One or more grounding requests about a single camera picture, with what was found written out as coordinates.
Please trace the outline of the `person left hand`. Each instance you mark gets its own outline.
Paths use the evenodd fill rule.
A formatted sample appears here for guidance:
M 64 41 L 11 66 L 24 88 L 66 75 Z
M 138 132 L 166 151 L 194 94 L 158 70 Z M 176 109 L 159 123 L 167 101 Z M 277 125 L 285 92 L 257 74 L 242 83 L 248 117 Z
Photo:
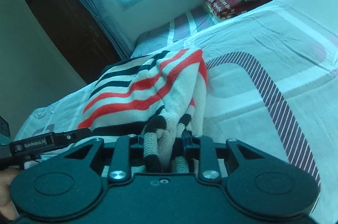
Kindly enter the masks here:
M 18 214 L 10 197 L 10 185 L 13 179 L 21 172 L 17 168 L 1 170 L 1 216 L 14 221 Z

